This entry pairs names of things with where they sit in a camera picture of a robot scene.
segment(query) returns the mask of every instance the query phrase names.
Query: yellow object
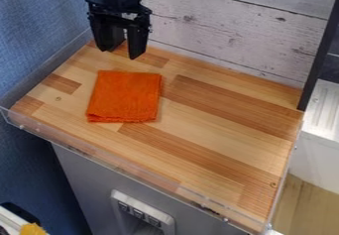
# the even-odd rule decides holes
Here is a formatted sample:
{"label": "yellow object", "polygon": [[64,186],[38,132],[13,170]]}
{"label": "yellow object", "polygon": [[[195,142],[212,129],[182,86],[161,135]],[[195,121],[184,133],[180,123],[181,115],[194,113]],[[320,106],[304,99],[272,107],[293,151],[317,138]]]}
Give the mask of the yellow object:
{"label": "yellow object", "polygon": [[47,235],[47,233],[36,223],[30,223],[21,227],[20,235]]}

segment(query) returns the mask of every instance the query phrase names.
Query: light wood strip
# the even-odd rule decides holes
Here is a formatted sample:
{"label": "light wood strip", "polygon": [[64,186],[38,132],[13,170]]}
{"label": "light wood strip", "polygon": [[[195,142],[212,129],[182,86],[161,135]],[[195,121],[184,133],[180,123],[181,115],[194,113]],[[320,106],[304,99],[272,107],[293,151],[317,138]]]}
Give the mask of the light wood strip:
{"label": "light wood strip", "polygon": [[327,191],[315,185],[307,182],[302,184],[299,201],[289,230],[290,235],[325,234],[321,224],[326,218],[327,196]]}
{"label": "light wood strip", "polygon": [[273,219],[274,229],[288,235],[293,221],[296,205],[299,201],[302,180],[288,175],[283,187],[282,197]]}
{"label": "light wood strip", "polygon": [[164,96],[264,133],[294,141],[301,113],[178,76]]}
{"label": "light wood strip", "polygon": [[281,176],[291,142],[167,101],[160,122],[149,126],[272,175]]}
{"label": "light wood strip", "polygon": [[[209,191],[210,196],[213,195],[223,200],[228,199],[226,202],[230,203],[237,202],[235,199],[240,196],[243,186],[232,182],[232,180],[224,179],[210,171],[190,165],[176,156],[168,155],[150,145],[133,141],[129,137],[102,128],[96,123],[90,124],[91,133],[87,135],[88,125],[84,118],[75,117],[71,113],[63,112],[55,107],[51,108],[50,105],[45,104],[33,114],[33,117],[43,120],[49,125],[54,125],[55,128],[70,136],[86,135],[86,141],[92,146],[124,158],[124,160],[137,164],[156,175],[174,177],[174,181],[186,180],[197,188],[202,186],[204,190],[201,190]],[[60,121],[58,119],[60,117],[65,118],[65,121]],[[212,181],[215,182],[217,188],[211,187]]]}

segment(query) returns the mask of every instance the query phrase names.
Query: white wooden wall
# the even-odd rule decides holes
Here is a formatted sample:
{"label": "white wooden wall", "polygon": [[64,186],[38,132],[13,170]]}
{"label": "white wooden wall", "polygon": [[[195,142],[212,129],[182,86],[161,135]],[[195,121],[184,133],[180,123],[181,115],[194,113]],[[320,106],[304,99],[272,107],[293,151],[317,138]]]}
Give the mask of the white wooden wall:
{"label": "white wooden wall", "polygon": [[306,81],[334,0],[144,0],[151,45],[288,85]]}

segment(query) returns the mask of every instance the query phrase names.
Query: folded cloth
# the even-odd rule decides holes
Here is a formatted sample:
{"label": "folded cloth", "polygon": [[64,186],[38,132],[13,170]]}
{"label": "folded cloth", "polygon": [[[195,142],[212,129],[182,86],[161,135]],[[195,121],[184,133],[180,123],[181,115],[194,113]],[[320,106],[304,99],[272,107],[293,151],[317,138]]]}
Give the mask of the folded cloth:
{"label": "folded cloth", "polygon": [[157,118],[162,77],[100,70],[89,101],[90,122],[142,122]]}

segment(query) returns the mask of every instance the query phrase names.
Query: black frame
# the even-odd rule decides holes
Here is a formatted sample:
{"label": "black frame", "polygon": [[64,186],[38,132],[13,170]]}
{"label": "black frame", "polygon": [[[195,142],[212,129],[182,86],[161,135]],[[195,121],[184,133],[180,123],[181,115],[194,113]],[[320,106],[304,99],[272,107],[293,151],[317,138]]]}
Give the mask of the black frame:
{"label": "black frame", "polygon": [[306,84],[303,87],[303,91],[297,105],[297,109],[304,111],[306,110],[309,99],[314,90],[316,81],[321,75],[324,61],[332,44],[333,38],[336,34],[337,27],[339,25],[339,0],[336,0],[332,9],[332,13],[328,20],[327,27],[322,37],[318,52],[316,54],[313,66],[308,75]]}

